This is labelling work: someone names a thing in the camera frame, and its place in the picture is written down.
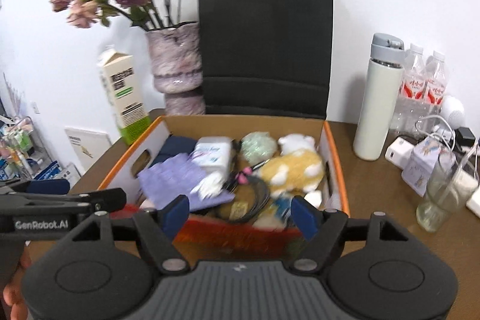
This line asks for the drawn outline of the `left hand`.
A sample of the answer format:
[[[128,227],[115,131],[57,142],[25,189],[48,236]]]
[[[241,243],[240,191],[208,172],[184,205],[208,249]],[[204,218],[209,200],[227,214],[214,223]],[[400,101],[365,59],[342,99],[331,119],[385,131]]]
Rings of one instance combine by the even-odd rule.
[[[29,310],[21,293],[21,282],[26,269],[29,268],[31,264],[32,261],[28,248],[24,247],[16,272],[11,277],[10,282],[3,289],[3,301],[10,308],[10,319],[12,320],[28,319]]]

